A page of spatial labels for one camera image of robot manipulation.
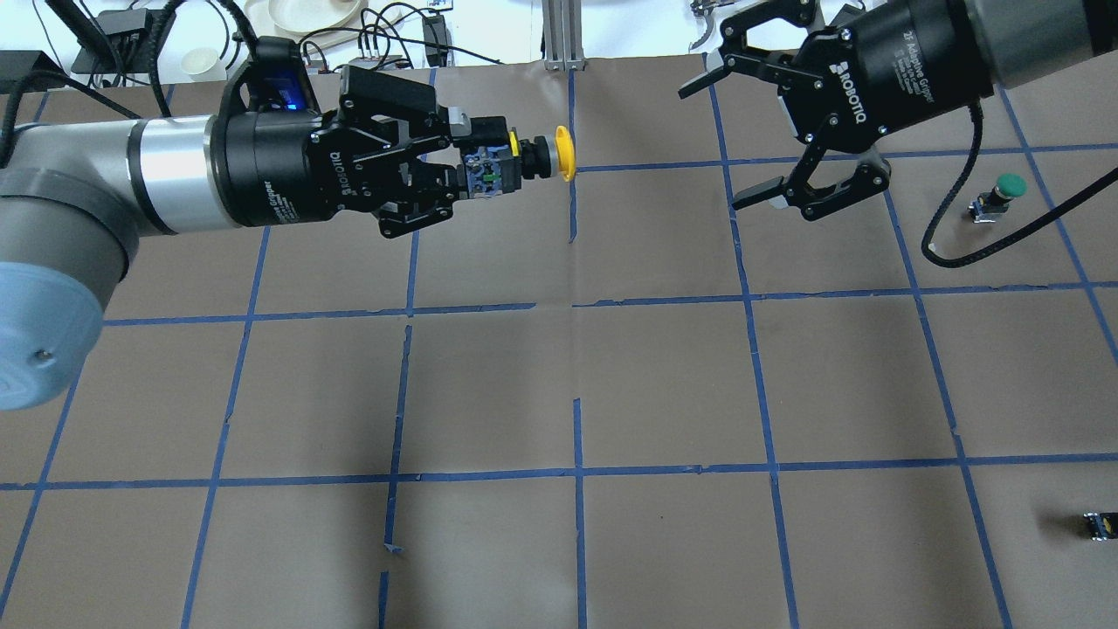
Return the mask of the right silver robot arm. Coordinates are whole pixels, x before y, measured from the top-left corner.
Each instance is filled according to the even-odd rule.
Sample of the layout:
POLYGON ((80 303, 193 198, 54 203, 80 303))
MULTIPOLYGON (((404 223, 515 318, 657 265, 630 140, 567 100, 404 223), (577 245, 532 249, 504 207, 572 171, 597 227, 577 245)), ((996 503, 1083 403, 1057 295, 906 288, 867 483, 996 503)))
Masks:
POLYGON ((882 194, 879 139, 1112 53, 1114 1, 885 1, 826 20, 815 1, 760 1, 726 17, 716 61, 679 90, 731 74, 777 87, 805 151, 788 177, 738 192, 826 218, 882 194))

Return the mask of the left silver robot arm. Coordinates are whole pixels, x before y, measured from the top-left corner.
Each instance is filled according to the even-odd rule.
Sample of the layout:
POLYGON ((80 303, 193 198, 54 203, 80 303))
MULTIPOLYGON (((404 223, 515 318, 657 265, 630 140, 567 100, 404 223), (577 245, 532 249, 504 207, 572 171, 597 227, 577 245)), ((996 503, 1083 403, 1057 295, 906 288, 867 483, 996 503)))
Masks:
POLYGON ((300 63, 247 61, 216 114, 4 128, 1 366, 6 411, 59 397, 151 236, 375 216, 385 238, 444 222, 474 188, 463 155, 506 121, 444 107, 432 85, 348 66, 321 111, 300 63))

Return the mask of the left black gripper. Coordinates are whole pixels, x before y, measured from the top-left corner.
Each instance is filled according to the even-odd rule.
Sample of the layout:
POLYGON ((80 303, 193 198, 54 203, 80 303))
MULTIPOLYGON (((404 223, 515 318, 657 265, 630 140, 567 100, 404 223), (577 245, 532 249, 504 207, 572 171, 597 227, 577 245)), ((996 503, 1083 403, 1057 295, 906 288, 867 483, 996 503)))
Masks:
POLYGON ((458 166, 411 166, 411 140, 503 146, 506 118, 444 107, 434 86, 344 66, 339 109, 220 113, 211 135, 218 196, 236 226, 375 216, 383 238, 442 223, 465 194, 458 166))

